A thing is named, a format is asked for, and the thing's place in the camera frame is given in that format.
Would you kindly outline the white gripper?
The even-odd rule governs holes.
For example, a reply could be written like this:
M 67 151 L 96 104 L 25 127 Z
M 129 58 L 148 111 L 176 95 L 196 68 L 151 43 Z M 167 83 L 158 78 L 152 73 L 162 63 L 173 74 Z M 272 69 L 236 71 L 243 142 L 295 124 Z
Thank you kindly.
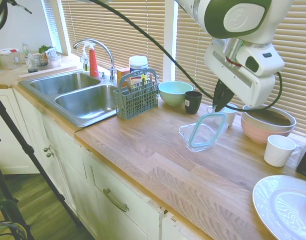
M 275 76 L 256 76 L 243 66 L 230 67 L 225 61 L 223 47 L 222 39 L 213 39 L 204 56 L 205 65 L 219 79 L 213 96 L 213 110 L 221 111 L 234 94 L 249 107 L 264 104 L 275 86 Z

